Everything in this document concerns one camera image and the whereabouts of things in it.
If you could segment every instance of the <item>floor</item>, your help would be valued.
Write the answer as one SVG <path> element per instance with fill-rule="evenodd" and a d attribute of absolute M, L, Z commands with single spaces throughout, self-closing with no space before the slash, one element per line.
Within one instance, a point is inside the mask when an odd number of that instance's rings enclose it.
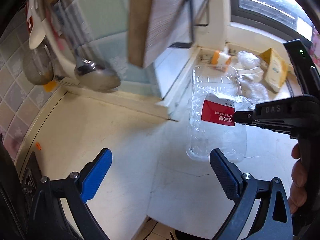
<path fill-rule="evenodd" d="M 170 232 L 174 235 L 173 228 L 150 219 L 145 223 L 135 240 L 171 240 Z"/>

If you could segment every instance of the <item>human hand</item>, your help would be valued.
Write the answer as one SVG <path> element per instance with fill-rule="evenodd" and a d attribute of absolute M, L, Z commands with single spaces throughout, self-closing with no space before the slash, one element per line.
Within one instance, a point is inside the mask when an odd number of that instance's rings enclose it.
<path fill-rule="evenodd" d="M 299 159 L 300 158 L 300 150 L 299 145 L 296 144 L 291 153 L 292 158 Z M 299 207 L 301 207 L 307 200 L 307 192 L 304 188 L 308 173 L 304 166 L 301 163 L 301 160 L 298 160 L 293 168 L 292 168 L 292 185 L 290 188 L 290 197 L 288 199 L 290 212 L 293 214 L 297 211 Z"/>

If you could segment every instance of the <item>tiled wall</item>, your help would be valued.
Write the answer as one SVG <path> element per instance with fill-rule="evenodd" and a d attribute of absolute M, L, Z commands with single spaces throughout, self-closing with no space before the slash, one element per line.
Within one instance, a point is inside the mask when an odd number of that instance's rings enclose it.
<path fill-rule="evenodd" d="M 96 60 L 111 63 L 121 78 L 120 91 L 160 97 L 154 66 L 137 68 L 127 61 L 129 0 L 69 0 L 66 12 L 82 44 Z"/>
<path fill-rule="evenodd" d="M 25 20 L 23 9 L 0 38 L 0 133 L 13 160 L 34 118 L 52 95 L 31 84 L 23 73 L 23 57 L 30 53 Z"/>

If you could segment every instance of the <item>clear plastic tray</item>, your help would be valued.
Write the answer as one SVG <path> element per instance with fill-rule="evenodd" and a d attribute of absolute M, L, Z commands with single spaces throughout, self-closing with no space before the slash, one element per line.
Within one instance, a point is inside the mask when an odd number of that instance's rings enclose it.
<path fill-rule="evenodd" d="M 242 96 L 239 78 L 235 68 L 229 66 L 199 65 L 193 70 L 193 89 L 188 126 L 186 152 L 191 159 L 208 161 L 210 152 L 219 148 L 231 162 L 241 161 L 247 148 L 246 126 L 237 124 L 225 126 L 201 120 L 201 112 L 206 95 L 221 92 L 231 96 Z M 248 107 L 248 100 L 235 103 L 235 111 Z"/>

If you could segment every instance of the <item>metal spoon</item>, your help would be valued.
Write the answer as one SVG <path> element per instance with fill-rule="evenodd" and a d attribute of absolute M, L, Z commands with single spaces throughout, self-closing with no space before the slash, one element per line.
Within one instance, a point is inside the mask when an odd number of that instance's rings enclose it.
<path fill-rule="evenodd" d="M 64 9 L 62 8 L 61 0 L 58 1 L 58 5 L 63 21 L 65 22 L 65 26 L 67 27 L 69 34 L 73 36 L 74 41 L 76 41 L 76 35 L 69 26 L 69 21 L 65 15 Z M 79 56 L 77 49 L 74 49 L 76 54 L 75 75 L 81 84 L 92 90 L 100 92 L 106 92 L 120 86 L 120 78 L 108 62 L 105 62 L 106 66 L 103 66 L 92 60 L 84 59 Z"/>

